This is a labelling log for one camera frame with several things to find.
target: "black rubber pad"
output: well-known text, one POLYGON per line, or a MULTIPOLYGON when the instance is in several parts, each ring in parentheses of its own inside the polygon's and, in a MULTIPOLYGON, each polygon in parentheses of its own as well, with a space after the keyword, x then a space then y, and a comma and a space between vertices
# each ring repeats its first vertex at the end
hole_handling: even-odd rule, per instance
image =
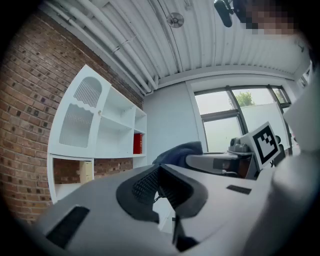
POLYGON ((249 195, 251 192, 251 188, 246 188, 242 186, 229 185, 226 187, 228 190, 236 191, 242 194, 249 195))
POLYGON ((81 223, 89 213, 89 209, 81 206, 74 207, 46 236, 55 245, 65 248, 74 236, 81 223))

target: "dark blue fabric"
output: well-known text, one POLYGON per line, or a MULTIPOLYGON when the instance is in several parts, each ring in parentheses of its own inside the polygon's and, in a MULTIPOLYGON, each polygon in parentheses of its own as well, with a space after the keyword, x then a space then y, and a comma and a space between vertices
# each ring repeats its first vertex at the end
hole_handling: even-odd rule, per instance
POLYGON ((163 152, 153 161, 153 164, 169 164, 188 168, 188 165, 186 164, 186 157, 188 155, 202 154, 203 151, 200 141, 188 142, 163 152))

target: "wooden block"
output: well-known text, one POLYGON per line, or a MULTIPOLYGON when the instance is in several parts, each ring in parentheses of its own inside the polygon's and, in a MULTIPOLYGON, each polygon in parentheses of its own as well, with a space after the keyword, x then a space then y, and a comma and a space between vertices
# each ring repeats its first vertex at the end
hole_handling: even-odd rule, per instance
POLYGON ((93 180, 92 174, 92 162, 91 161, 80 161, 80 182, 85 184, 93 180))

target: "tree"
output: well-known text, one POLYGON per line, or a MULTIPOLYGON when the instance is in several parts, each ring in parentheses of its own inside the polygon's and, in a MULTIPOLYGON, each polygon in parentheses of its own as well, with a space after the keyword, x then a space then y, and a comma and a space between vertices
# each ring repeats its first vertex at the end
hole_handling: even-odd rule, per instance
POLYGON ((235 98, 238 101, 240 107, 256 105, 256 103, 252 100, 252 95, 249 91, 240 92, 238 95, 235 95, 235 98))

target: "ceiling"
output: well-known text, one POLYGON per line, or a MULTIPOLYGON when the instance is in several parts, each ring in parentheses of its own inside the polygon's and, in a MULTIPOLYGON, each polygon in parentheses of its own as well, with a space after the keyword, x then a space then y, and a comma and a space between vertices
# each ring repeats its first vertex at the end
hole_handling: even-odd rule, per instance
POLYGON ((92 0, 117 33, 125 38, 125 43, 119 41, 114 31, 103 26, 101 19, 84 7, 81 0, 67 2, 86 15, 116 47, 108 47, 92 28, 79 21, 64 6, 56 1, 50 3, 73 19, 113 56, 131 80, 141 87, 143 94, 150 90, 141 86, 141 80, 137 79, 139 76, 150 89, 157 89, 162 87, 161 84, 170 84, 168 81, 177 74, 188 79, 190 71, 197 71, 204 77, 211 74, 208 70, 219 68, 232 72, 238 66, 248 73, 251 69, 268 70, 277 76, 295 79, 303 74, 309 64, 307 48, 297 38, 253 34, 243 28, 235 15, 232 16, 232 27, 225 27, 213 6, 213 0, 92 0), (184 17, 182 27, 171 28, 167 24, 170 13, 180 13, 184 17), (128 45, 144 68, 128 53, 128 45), (135 72, 118 58, 116 51, 121 52, 136 75, 132 75, 135 72))

